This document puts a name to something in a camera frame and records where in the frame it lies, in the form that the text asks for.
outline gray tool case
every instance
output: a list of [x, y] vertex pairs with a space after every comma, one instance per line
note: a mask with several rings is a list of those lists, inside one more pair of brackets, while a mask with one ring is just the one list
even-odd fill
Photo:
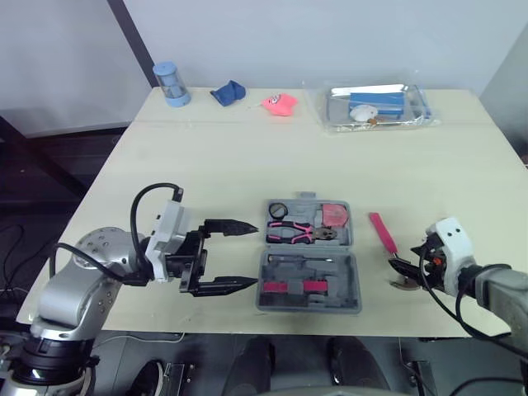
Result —
[[[288, 213], [283, 219], [271, 217], [268, 208], [274, 203], [286, 205]], [[270, 200], [266, 208], [266, 226], [275, 221], [293, 221], [310, 223], [314, 228], [322, 227], [323, 204], [344, 206], [348, 221], [343, 227], [332, 227], [337, 236], [331, 240], [267, 243], [257, 287], [257, 307], [260, 310], [331, 314], [358, 314], [361, 311], [356, 257], [348, 250], [352, 245], [352, 223], [350, 206], [346, 202], [317, 200], [313, 192], [300, 193], [296, 200]], [[271, 238], [290, 238], [302, 233], [297, 229], [266, 227], [266, 240], [269, 235]], [[315, 285], [324, 285], [319, 281], [326, 281], [327, 289], [313, 291]]]

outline metal tray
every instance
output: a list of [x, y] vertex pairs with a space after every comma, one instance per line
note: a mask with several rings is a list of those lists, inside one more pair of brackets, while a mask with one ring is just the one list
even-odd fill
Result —
[[[400, 93], [403, 92], [403, 114], [380, 115], [377, 123], [354, 121], [350, 117], [350, 95], [361, 93]], [[325, 124], [344, 127], [349, 130], [364, 130], [387, 126], [417, 126], [432, 122], [431, 109], [427, 105], [425, 94], [416, 85], [391, 84], [368, 87], [335, 87], [325, 95]]]

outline blue box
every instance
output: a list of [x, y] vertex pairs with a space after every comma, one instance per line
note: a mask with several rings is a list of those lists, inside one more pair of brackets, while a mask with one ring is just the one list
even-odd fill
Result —
[[378, 114], [401, 116], [405, 104], [404, 92], [370, 93], [354, 92], [350, 94], [350, 110], [359, 105], [371, 105]]

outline pliers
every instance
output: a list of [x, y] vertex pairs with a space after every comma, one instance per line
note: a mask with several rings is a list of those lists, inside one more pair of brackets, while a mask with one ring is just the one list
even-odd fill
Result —
[[277, 235], [267, 235], [266, 241], [269, 243], [314, 243], [315, 239], [329, 240], [337, 236], [335, 229], [328, 227], [314, 228], [310, 223], [296, 223], [295, 221], [270, 221], [268, 228], [284, 227], [288, 229], [298, 229], [304, 233], [291, 238], [279, 237]]

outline table surface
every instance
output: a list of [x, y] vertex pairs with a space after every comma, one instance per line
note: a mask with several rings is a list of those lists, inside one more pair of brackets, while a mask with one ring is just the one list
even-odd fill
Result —
[[[271, 94], [299, 99], [291, 117], [273, 117], [256, 106]], [[265, 229], [266, 201], [316, 191], [318, 198], [351, 207], [363, 310], [358, 315], [268, 313], [255, 306], [256, 286], [224, 297], [194, 298], [178, 292], [179, 280], [124, 286], [105, 329], [156, 332], [458, 337], [466, 335], [422, 290], [389, 285], [396, 273], [367, 214], [378, 211], [400, 255], [421, 243], [425, 228], [456, 216], [474, 244], [480, 265], [505, 262], [528, 271], [528, 173], [479, 99], [466, 91], [427, 91], [441, 124], [417, 130], [372, 130], [328, 134], [318, 125], [302, 90], [250, 89], [221, 107], [204, 88], [192, 101], [168, 107], [154, 88], [135, 121], [106, 161], [64, 231], [76, 243], [101, 226], [129, 229], [135, 194], [154, 182], [185, 189], [192, 226], [206, 218], [240, 219]], [[138, 213], [147, 233], [170, 193], [153, 191]], [[257, 277], [266, 248], [263, 232], [242, 237], [214, 235], [205, 276]], [[59, 253], [58, 267], [68, 260]], [[47, 281], [39, 274], [18, 315], [30, 323]], [[454, 299], [442, 295], [451, 307]], [[492, 314], [464, 299], [464, 316], [479, 329], [507, 330]]]

